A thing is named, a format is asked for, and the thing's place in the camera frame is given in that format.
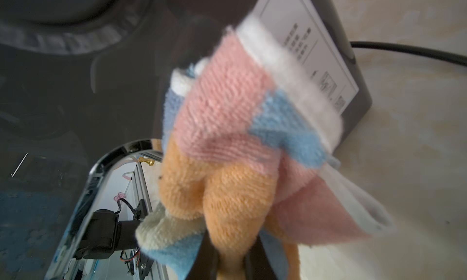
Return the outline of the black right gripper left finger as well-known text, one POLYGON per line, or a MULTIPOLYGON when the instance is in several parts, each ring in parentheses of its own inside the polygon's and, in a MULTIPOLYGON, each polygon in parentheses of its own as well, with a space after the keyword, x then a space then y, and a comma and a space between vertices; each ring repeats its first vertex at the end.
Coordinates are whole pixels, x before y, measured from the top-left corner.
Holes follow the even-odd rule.
POLYGON ((206 231, 186 280, 216 280, 218 263, 218 251, 212 244, 209 232, 206 231))

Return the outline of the grey steel coffee machine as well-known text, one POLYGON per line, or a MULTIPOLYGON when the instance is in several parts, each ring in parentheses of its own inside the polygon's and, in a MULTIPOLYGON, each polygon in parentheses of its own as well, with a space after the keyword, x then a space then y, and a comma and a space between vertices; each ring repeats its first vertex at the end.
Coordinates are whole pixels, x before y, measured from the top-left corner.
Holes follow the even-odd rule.
POLYGON ((251 14, 345 139, 372 98, 332 0, 1 0, 2 279, 61 280, 124 250, 144 275, 159 263, 136 230, 160 201, 171 74, 251 14))

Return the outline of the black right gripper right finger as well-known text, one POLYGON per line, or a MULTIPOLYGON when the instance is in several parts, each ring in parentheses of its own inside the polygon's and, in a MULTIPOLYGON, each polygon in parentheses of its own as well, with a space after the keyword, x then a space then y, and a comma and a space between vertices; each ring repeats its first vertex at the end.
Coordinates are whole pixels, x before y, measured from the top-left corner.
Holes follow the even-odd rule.
POLYGON ((270 266, 260 236, 248 251, 243 261, 246 280, 277 280, 270 266))

